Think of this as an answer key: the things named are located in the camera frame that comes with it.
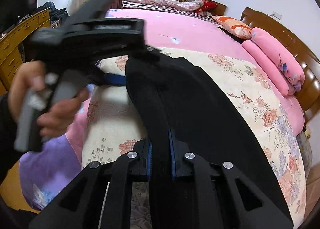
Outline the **left forearm dark sleeve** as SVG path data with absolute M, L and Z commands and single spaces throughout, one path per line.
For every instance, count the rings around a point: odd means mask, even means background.
M 17 123 L 13 119 L 9 110 L 8 94 L 1 95 L 0 107 L 0 181 L 2 183 L 6 178 L 8 171 L 20 159 L 22 153 L 14 149 Z

